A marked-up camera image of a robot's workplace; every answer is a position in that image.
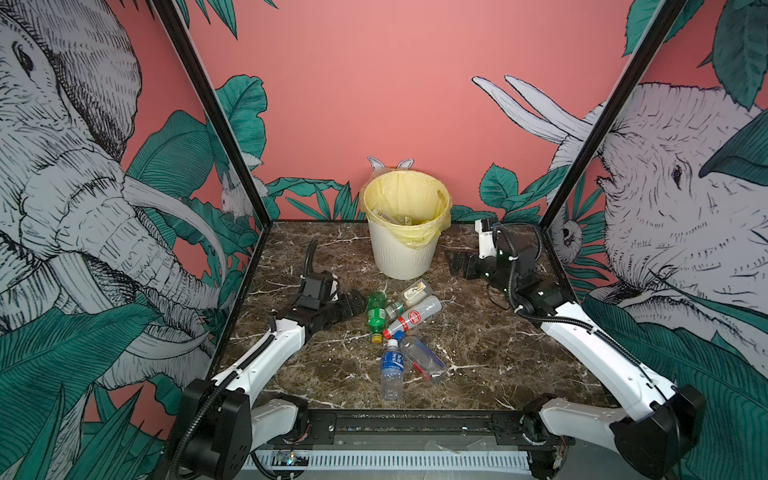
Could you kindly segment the green bottle green label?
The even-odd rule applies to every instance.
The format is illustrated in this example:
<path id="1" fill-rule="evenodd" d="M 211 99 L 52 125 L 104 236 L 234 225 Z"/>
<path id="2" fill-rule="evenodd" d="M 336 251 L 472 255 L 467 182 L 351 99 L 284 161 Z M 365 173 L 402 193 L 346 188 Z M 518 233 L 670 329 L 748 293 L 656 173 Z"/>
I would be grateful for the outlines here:
<path id="1" fill-rule="evenodd" d="M 374 291 L 369 294 L 367 302 L 367 326 L 371 337 L 371 342 L 381 344 L 383 341 L 382 332 L 386 326 L 387 298 L 381 291 Z"/>

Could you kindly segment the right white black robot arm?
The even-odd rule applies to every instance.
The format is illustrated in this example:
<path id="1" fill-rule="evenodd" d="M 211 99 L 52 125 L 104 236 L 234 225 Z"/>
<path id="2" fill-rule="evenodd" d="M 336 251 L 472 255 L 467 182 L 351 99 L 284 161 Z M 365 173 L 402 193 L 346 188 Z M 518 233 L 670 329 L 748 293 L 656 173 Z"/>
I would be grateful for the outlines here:
<path id="1" fill-rule="evenodd" d="M 543 395 L 529 402 L 519 419 L 529 444 L 580 439 L 617 452 L 648 479 L 681 478 L 681 461 L 702 430 L 706 399 L 701 392 L 676 386 L 636 358 L 564 285 L 541 276 L 535 260 L 503 249 L 486 257 L 449 251 L 446 258 L 452 275 L 482 279 L 504 294 L 516 315 L 565 347 L 618 404 L 600 408 Z"/>

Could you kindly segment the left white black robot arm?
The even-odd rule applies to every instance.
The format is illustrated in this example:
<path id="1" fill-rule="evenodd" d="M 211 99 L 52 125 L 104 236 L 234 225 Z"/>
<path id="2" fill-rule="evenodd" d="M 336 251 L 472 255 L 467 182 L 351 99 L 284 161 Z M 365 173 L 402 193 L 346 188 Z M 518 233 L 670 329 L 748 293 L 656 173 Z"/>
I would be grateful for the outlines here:
<path id="1" fill-rule="evenodd" d="M 294 430 L 299 406 L 290 400 L 255 405 L 266 384 L 312 335 L 366 311 L 359 291 L 328 298 L 296 296 L 269 314 L 269 329 L 234 364 L 184 390 L 164 449 L 166 472 L 155 479 L 233 479 L 258 446 Z"/>

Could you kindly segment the crushed clear bottle blue cap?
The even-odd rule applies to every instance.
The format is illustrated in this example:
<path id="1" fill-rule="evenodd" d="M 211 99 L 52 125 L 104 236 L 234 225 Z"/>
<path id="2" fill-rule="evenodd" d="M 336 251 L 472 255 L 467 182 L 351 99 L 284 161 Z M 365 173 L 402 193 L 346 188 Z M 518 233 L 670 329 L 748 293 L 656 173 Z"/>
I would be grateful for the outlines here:
<path id="1" fill-rule="evenodd" d="M 445 363 L 418 337 L 397 332 L 394 338 L 413 368 L 425 380 L 439 383 L 447 377 Z"/>

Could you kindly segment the clear bottle white cap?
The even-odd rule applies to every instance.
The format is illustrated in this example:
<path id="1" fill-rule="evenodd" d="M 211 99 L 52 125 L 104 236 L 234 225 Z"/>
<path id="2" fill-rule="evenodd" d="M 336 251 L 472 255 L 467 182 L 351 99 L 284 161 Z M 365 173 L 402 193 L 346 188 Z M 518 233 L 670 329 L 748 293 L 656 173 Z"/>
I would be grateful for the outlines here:
<path id="1" fill-rule="evenodd" d="M 393 218 L 393 217 L 391 217 L 391 216 L 389 216 L 389 215 L 387 215 L 387 214 L 385 214 L 383 212 L 380 212 L 380 211 L 378 211 L 376 209 L 374 209 L 372 211 L 372 213 L 374 215 L 380 217 L 381 219 L 387 221 L 388 223 L 392 223 L 392 224 L 395 224 L 395 225 L 403 225 L 399 220 L 397 220 L 397 219 L 395 219 L 395 218 Z"/>

